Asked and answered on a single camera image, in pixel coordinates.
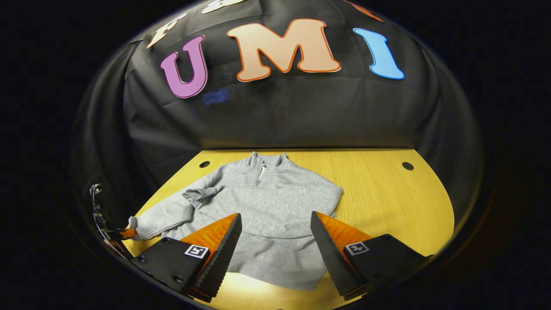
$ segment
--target purple letter u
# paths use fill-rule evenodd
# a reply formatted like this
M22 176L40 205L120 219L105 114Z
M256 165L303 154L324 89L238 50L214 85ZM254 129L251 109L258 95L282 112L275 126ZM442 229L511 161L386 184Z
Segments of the purple letter u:
M180 78L178 67L176 67L176 59L178 53L170 54L161 63L161 68L165 71L166 81L169 83L170 90L179 98L189 98L197 95L203 90L207 84L207 65L201 49L201 42L204 40L204 35L191 39L182 50L190 54L191 66L193 68L193 78L185 83Z

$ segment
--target sweatshirt collar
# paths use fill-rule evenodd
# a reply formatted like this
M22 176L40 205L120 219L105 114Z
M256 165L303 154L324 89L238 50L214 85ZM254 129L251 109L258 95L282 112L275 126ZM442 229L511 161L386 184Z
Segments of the sweatshirt collar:
M278 170L288 161L287 153L277 156L263 156L259 155L257 152L252 152L248 158L242 160L243 164L253 172L257 172L262 163L266 164L266 173Z

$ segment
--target wooden table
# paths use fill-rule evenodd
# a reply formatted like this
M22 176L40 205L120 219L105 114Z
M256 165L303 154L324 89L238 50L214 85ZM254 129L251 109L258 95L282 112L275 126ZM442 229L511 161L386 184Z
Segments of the wooden table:
M385 233L422 255L436 254L452 236L453 210L444 186L412 149L275 149L260 155L287 153L299 166L316 172L344 189L337 219L377 237ZM136 214L223 164L248 157L252 150L202 151L168 180ZM202 162L210 165L200 168ZM407 162L413 166L408 170ZM159 240L125 246L137 256ZM218 309L333 309L353 302L339 296L326 273L313 291L271 285L228 272L211 307Z

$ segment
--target gray sweatshirt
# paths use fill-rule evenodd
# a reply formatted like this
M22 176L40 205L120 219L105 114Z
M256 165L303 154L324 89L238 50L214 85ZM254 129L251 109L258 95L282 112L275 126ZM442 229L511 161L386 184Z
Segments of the gray sweatshirt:
M138 217L134 240L181 239L234 213L242 232L228 267L274 285L313 290L326 271L310 230L312 211L335 216L343 189L282 156L256 152L228 163Z

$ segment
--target zipper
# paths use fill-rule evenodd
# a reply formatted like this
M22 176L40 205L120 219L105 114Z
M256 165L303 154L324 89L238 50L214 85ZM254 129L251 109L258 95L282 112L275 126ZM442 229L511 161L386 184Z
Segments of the zipper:
M262 180L262 176L263 176L263 174L264 174L264 171L266 171L266 167L268 167L268 165L266 165L266 164L264 164L264 163L262 163L262 164L260 165L260 171L258 172L258 177L257 177L257 179L256 179L256 181L255 181L255 186L253 186L253 188L256 187L256 186L258 186L258 185L260 184L260 180Z

